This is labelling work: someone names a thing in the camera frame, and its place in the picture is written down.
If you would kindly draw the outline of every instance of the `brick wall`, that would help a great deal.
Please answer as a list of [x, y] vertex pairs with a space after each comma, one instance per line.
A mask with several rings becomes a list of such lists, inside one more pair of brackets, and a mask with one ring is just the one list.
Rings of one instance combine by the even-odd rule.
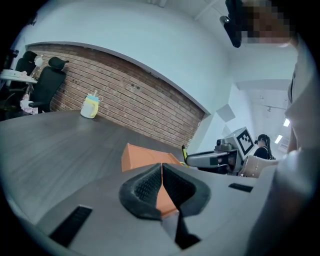
[[188, 145], [204, 112], [168, 83], [131, 62], [73, 45], [37, 44], [44, 66], [54, 56], [70, 61], [52, 111], [78, 110], [94, 90], [103, 96], [98, 115], [174, 147]]

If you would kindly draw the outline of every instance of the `cardboard box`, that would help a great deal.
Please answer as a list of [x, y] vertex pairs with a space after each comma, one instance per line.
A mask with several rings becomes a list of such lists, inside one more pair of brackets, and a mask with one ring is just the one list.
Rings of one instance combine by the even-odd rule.
[[[142, 166], [153, 165], [157, 163], [168, 163], [182, 165], [178, 159], [171, 153], [164, 153], [139, 146], [125, 146], [121, 158], [121, 169], [123, 172], [129, 171]], [[170, 216], [178, 210], [170, 199], [165, 187], [161, 185], [158, 193], [156, 208], [161, 211], [162, 217]]]

